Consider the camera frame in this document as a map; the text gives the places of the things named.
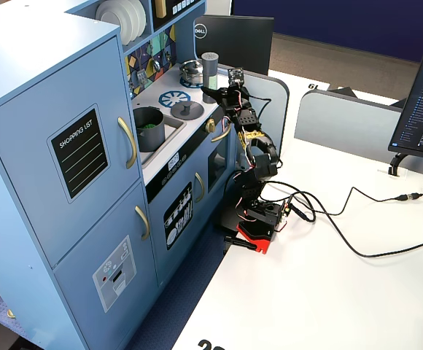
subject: colorful tile backsplash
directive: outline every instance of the colorful tile backsplash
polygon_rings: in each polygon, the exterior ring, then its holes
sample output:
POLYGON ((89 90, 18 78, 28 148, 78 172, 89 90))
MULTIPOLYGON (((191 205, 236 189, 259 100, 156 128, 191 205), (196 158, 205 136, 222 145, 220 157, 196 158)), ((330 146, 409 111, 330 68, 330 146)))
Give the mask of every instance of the colorful tile backsplash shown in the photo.
POLYGON ((174 64, 176 64, 176 31, 172 25, 125 57, 125 66, 133 97, 148 88, 174 64), (154 60, 160 63, 159 72, 156 72, 153 66, 154 60), (145 69, 147 73, 148 80, 145 85, 140 85, 137 80, 137 72, 141 69, 145 69))

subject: silver pot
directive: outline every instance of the silver pot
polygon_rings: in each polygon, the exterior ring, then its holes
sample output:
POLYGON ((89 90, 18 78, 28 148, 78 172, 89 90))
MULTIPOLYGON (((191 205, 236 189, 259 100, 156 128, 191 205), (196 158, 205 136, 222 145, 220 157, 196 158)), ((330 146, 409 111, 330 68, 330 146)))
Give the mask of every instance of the silver pot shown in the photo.
POLYGON ((181 77, 190 84, 203 84, 203 66, 200 60, 184 62, 180 67, 181 77))

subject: stove knob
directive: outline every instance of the stove knob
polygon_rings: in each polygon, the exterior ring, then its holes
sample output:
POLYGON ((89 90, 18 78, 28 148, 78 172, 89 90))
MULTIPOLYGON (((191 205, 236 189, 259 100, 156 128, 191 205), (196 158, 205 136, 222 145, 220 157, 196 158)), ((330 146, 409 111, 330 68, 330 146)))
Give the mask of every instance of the stove knob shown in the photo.
POLYGON ((212 118, 207 120, 205 129, 207 133, 214 133, 216 131, 217 126, 214 124, 214 120, 212 118))

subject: robotic arm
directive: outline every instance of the robotic arm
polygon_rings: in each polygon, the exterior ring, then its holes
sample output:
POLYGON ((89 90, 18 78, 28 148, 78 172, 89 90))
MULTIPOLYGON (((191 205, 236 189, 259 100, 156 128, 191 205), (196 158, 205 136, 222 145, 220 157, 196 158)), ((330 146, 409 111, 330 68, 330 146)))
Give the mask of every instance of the robotic arm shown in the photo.
POLYGON ((241 142, 249 169, 234 179, 241 191, 240 204, 245 215, 241 217, 243 221, 238 223, 237 229, 250 243, 248 248, 265 254, 282 220, 286 203, 266 203, 259 198, 265 181, 278 174, 280 160, 273 141, 262 131, 262 125, 249 102, 250 94, 244 87, 243 69, 229 69, 228 78, 229 87, 219 90, 203 87, 202 91, 222 107, 225 118, 234 124, 241 142))

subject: number label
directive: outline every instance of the number label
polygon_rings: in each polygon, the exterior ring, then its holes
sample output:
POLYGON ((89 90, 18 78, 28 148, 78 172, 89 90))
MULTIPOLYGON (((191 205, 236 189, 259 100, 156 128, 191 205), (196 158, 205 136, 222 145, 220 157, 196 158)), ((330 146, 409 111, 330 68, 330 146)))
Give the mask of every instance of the number label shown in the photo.
MULTIPOLYGON (((202 341, 200 341, 198 343, 198 345, 203 349, 203 350, 212 350, 212 343, 210 343, 209 341, 203 339, 202 341)), ((222 348, 221 346, 215 346, 213 348, 213 350, 224 350, 224 348, 222 348)))

